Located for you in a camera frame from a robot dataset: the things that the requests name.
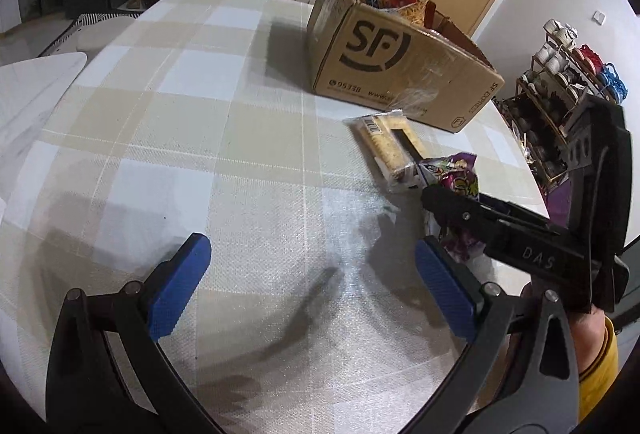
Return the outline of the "person's right hand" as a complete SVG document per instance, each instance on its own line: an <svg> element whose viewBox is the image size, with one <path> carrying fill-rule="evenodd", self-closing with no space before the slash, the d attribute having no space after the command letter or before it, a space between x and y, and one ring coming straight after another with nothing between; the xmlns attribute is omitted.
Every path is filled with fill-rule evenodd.
<svg viewBox="0 0 640 434"><path fill-rule="evenodd" d="M617 376L618 348L611 321L603 310L591 306L584 314L570 314L580 380L607 390Z"/></svg>

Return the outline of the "yellow sleeve forearm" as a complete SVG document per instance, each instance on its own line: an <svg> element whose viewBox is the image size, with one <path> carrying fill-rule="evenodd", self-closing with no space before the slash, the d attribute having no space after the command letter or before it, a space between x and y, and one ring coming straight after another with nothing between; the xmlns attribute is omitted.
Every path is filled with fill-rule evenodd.
<svg viewBox="0 0 640 434"><path fill-rule="evenodd" d="M570 323L579 372L579 412L582 421L604 397L618 373L618 345L613 323L603 310Z"/></svg>

